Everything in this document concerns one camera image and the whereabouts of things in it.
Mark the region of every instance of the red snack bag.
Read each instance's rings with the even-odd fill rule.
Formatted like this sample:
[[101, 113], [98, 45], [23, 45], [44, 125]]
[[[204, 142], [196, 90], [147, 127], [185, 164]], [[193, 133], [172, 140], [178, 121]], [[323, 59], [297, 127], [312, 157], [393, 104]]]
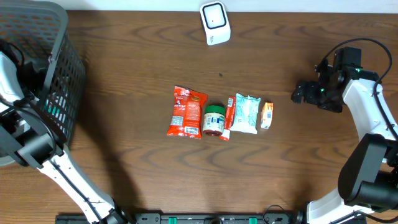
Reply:
[[231, 132], [230, 129], [232, 127], [232, 124], [234, 123], [235, 107], [236, 107], [236, 97], [230, 96], [228, 98], [228, 106], [226, 108], [226, 113], [225, 113], [224, 132], [220, 136], [221, 140], [229, 141], [229, 134]]
[[167, 135], [201, 139], [201, 108], [206, 100], [204, 93], [175, 86], [173, 118]]

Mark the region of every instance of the wood grain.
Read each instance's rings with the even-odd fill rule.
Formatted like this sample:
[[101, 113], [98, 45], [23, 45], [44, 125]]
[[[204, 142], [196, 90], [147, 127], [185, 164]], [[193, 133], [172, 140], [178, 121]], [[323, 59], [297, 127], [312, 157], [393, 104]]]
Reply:
[[[317, 78], [313, 66], [343, 40], [372, 37], [390, 48], [395, 65], [383, 87], [398, 117], [396, 15], [229, 13], [231, 40], [212, 47], [195, 12], [68, 15], [88, 72], [72, 154], [130, 212], [295, 209], [333, 190], [358, 143], [351, 114], [296, 105], [290, 94], [298, 80]], [[362, 48], [365, 68], [384, 71], [378, 46], [353, 46]], [[209, 103], [236, 93], [271, 101], [272, 126], [232, 133], [230, 142], [167, 137], [175, 85], [207, 93]], [[3, 167], [0, 183], [0, 223], [53, 223], [59, 213], [81, 213], [36, 170]]]

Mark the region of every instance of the white packet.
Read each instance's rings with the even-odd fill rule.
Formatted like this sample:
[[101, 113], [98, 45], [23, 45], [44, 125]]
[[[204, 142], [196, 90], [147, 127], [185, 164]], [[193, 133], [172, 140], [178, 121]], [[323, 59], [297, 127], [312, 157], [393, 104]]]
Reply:
[[230, 130], [257, 134], [256, 122], [260, 101], [260, 98], [244, 97], [237, 93], [235, 119]]

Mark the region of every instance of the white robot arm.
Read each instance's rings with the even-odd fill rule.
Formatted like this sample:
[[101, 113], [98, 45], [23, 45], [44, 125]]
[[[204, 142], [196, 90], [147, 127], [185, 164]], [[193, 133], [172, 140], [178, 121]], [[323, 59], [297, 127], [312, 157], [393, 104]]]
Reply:
[[[382, 46], [391, 67], [391, 54], [378, 41], [363, 38], [342, 44], [357, 40], [370, 40]], [[315, 69], [319, 81], [299, 82], [292, 100], [301, 103], [304, 97], [306, 103], [337, 113], [346, 104], [358, 131], [359, 144], [340, 172], [338, 188], [307, 205], [309, 224], [345, 223], [358, 215], [372, 217], [367, 214], [398, 208], [396, 177], [379, 170], [382, 161], [396, 167], [398, 152], [398, 127], [384, 100], [381, 79], [377, 73], [362, 69], [360, 49], [338, 49], [333, 66], [326, 58]]]
[[48, 130], [35, 129], [36, 135], [22, 145], [15, 140], [17, 136], [11, 135], [0, 125], [0, 149], [8, 154], [10, 160], [36, 168], [54, 180], [81, 208], [89, 223], [132, 223], [131, 218], [115, 205], [111, 196], [97, 188], [83, 173], [71, 157], [68, 147], [57, 145], [53, 133], [32, 108], [28, 105], [23, 108], [13, 105], [24, 98], [17, 79], [18, 61], [9, 46], [4, 45], [4, 42], [0, 44], [0, 116], [18, 113], [24, 119], [41, 123], [39, 127], [45, 126]]
[[[375, 81], [365, 79], [350, 80], [343, 92], [343, 100], [353, 115], [359, 140], [362, 140], [366, 133], [380, 134], [386, 139], [395, 140], [377, 108], [373, 97], [374, 83]], [[394, 129], [398, 131], [396, 122], [384, 100], [381, 85], [377, 86], [377, 92], [379, 92], [378, 97], [383, 110], [388, 115], [389, 121], [394, 125]], [[307, 205], [307, 221], [309, 224], [331, 223], [352, 214], [353, 211], [362, 211], [368, 214], [374, 212], [368, 207], [345, 205], [336, 188], [323, 198], [312, 201]]]

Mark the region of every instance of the snack bag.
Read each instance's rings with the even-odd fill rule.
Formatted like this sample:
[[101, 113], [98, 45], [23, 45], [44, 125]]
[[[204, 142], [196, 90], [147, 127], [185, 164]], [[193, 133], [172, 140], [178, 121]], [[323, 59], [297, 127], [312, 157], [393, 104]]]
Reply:
[[229, 134], [231, 133], [230, 129], [232, 123], [234, 122], [235, 107], [236, 107], [236, 97], [230, 96], [228, 98], [228, 106], [226, 108], [224, 132], [220, 136], [221, 140], [229, 141]]
[[271, 126], [273, 113], [274, 113], [274, 104], [265, 103], [261, 111], [261, 128], [269, 129], [269, 126]]
[[201, 108], [206, 100], [204, 93], [175, 86], [173, 118], [167, 135], [201, 139]]
[[260, 101], [260, 98], [236, 94], [235, 119], [231, 131], [257, 134], [256, 123]]

